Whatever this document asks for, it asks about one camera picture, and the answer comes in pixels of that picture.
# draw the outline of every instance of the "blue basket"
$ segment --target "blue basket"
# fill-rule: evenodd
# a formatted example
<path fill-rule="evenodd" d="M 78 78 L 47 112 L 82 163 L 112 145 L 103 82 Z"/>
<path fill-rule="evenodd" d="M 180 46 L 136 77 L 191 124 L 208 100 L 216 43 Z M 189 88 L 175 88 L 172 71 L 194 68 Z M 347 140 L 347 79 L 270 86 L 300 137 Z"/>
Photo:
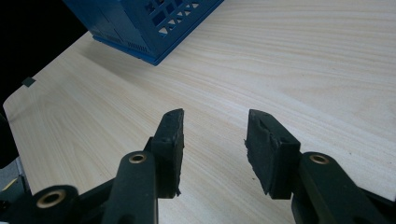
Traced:
<path fill-rule="evenodd" d="M 159 64 L 223 0 L 64 0 L 93 38 Z"/>

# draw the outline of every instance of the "light wood grain surface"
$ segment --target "light wood grain surface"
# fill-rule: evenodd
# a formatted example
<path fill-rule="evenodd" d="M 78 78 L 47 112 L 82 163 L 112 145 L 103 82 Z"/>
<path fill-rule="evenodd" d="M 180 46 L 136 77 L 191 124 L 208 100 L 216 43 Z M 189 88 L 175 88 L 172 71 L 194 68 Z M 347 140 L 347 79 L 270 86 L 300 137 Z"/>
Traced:
<path fill-rule="evenodd" d="M 104 183 L 184 108 L 182 194 L 160 200 L 160 222 L 292 223 L 248 163 L 248 110 L 394 200 L 395 73 L 393 0 L 226 0 L 158 66 L 86 34 L 4 108 L 33 193 Z"/>

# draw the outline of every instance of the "screw hole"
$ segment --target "screw hole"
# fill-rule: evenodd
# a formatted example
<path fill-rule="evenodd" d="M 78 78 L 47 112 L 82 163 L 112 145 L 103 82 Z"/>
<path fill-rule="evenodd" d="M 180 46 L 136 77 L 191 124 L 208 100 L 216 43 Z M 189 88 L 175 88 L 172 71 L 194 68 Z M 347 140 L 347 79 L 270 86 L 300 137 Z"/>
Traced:
<path fill-rule="evenodd" d="M 326 157 L 320 156 L 320 155 L 311 155 L 309 157 L 309 159 L 311 159 L 311 161 L 313 161 L 315 163 L 322 164 L 322 165 L 329 163 L 329 160 Z"/>
<path fill-rule="evenodd" d="M 145 161 L 146 158 L 147 158 L 147 156 L 144 154 L 136 154 L 129 158 L 129 162 L 130 163 L 140 163 L 140 162 Z"/>
<path fill-rule="evenodd" d="M 64 189 L 56 189 L 46 193 L 38 201 L 36 206 L 39 208 L 50 208 L 58 203 L 61 203 L 66 197 L 66 191 Z"/>

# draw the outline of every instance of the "dark background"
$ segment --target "dark background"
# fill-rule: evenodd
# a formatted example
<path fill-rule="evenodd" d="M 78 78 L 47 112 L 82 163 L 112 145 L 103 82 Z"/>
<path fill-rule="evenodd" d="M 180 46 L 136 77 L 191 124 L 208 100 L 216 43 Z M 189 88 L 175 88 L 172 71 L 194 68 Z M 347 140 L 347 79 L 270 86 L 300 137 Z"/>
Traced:
<path fill-rule="evenodd" d="M 61 0 L 9 0 L 0 7 L 0 169 L 18 152 L 4 101 L 77 39 L 85 27 Z"/>

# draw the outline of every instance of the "black mechanical arm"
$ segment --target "black mechanical arm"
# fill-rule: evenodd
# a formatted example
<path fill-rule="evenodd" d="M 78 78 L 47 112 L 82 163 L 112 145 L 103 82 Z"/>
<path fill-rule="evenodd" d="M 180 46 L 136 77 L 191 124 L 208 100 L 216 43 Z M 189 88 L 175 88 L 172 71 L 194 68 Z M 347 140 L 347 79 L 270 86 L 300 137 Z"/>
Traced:
<path fill-rule="evenodd" d="M 180 194 L 182 109 L 170 111 L 143 151 L 120 162 L 114 179 L 78 195 L 53 186 L 18 200 L 2 200 L 0 221 L 11 224 L 158 223 L 158 198 Z M 396 206 L 357 187 L 330 156 L 300 152 L 300 142 L 270 114 L 250 110 L 247 158 L 272 199 L 290 199 L 296 223 L 396 223 Z"/>
<path fill-rule="evenodd" d="M 2 203 L 0 220 L 11 224 L 158 223 L 158 198 L 180 194 L 183 159 L 182 109 L 166 113 L 143 151 L 127 154 L 117 176 L 78 195 L 72 186 L 53 186 L 15 203 Z"/>
<path fill-rule="evenodd" d="M 296 223 L 396 223 L 396 206 L 358 188 L 330 156 L 300 152 L 273 116 L 250 110 L 247 158 L 272 199 L 290 199 Z"/>

